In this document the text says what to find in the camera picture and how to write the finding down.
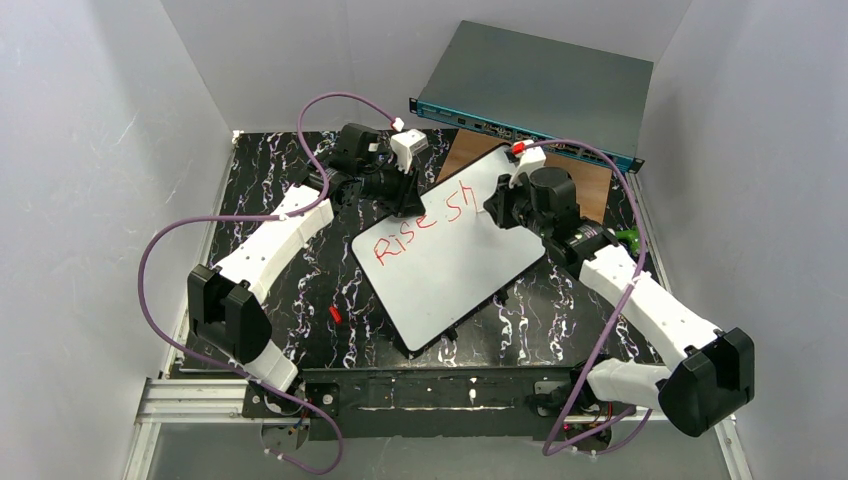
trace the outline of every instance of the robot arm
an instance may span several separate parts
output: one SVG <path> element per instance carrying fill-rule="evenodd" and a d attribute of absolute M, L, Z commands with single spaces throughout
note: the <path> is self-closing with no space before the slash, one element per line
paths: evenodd
<path fill-rule="evenodd" d="M 297 367 L 271 340 L 271 323 L 262 302 L 295 254 L 333 220 L 334 211 L 359 199 L 374 200 L 397 216 L 421 215 L 415 153 L 426 136 L 410 130 L 390 140 L 396 160 L 379 143 L 379 132 L 348 124 L 332 150 L 321 156 L 330 179 L 328 199 L 301 215 L 284 214 L 313 202 L 322 188 L 316 171 L 304 171 L 300 183 L 285 192 L 274 210 L 281 220 L 263 223 L 239 248 L 213 268 L 196 266 L 188 277 L 192 332 L 224 352 L 242 368 L 280 391 L 297 376 Z"/>
<path fill-rule="evenodd" d="M 516 158 L 484 208 L 501 228 L 522 226 L 542 240 L 558 265 L 616 304 L 635 263 L 612 232 L 581 218 L 568 173 L 543 167 L 544 152 Z M 679 430 L 698 436 L 754 396 L 754 344 L 736 328 L 723 332 L 642 273 L 622 312 L 657 349 L 664 365 L 606 359 L 587 376 L 585 398 L 662 411 Z"/>

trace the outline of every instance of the red connector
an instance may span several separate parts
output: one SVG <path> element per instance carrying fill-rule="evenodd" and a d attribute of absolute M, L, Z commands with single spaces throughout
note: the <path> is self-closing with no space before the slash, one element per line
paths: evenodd
<path fill-rule="evenodd" d="M 330 307 L 330 315 L 333 316 L 333 321 L 336 322 L 336 325 L 342 324 L 342 314 L 339 313 L 339 309 L 336 307 Z"/>

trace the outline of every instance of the green object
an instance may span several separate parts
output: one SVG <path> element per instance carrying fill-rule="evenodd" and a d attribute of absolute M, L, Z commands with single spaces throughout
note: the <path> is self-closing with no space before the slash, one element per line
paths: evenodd
<path fill-rule="evenodd" d="M 642 246 L 639 244 L 639 230 L 632 228 L 630 230 L 621 230 L 615 232 L 615 238 L 627 244 L 631 255 L 639 255 L 639 250 Z"/>

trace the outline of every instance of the wooden board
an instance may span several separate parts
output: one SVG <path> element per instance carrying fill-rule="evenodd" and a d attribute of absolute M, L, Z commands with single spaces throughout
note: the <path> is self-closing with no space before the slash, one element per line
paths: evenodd
<path fill-rule="evenodd" d="M 460 130 L 456 139 L 454 139 L 450 152 L 448 152 L 445 164 L 439 173 L 438 181 L 444 180 L 502 141 L 488 135 Z M 574 183 L 577 185 L 577 203 L 580 204 L 580 214 L 598 223 L 603 223 L 612 172 L 606 168 L 561 155 L 547 152 L 546 155 L 548 161 L 545 165 L 564 168 L 574 179 Z"/>

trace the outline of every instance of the black marble surface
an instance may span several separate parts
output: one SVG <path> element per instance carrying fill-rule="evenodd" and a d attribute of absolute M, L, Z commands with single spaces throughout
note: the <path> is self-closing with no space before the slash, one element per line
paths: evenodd
<path fill-rule="evenodd" d="M 456 130 L 428 130 L 426 134 L 430 147 L 415 159 L 424 173 L 426 185 L 422 188 L 435 183 Z M 335 133 L 312 132 L 306 138 L 312 147 L 327 148 Z M 243 135 L 221 213 L 270 213 L 289 185 L 286 173 L 305 161 L 294 134 Z M 273 327 L 273 339 L 299 368 L 574 365 L 588 356 L 612 307 L 548 258 L 507 287 L 506 302 L 493 298 L 463 321 L 457 328 L 457 340 L 443 336 L 414 355 L 402 352 L 396 347 L 399 342 L 391 319 L 349 249 L 355 234 L 382 216 L 367 202 L 343 211 L 295 257 L 270 289 L 263 307 Z M 611 182 L 604 223 L 617 229 L 633 224 L 632 211 L 615 181 Z M 255 228 L 255 224 L 217 225 L 209 265 L 235 250 Z M 333 322 L 330 306 L 341 312 L 342 325 Z M 623 319 L 617 322 L 606 345 L 609 354 L 639 362 L 658 361 L 636 329 Z M 187 345 L 222 358 L 193 335 Z M 205 368 L 188 359 L 181 371 Z"/>

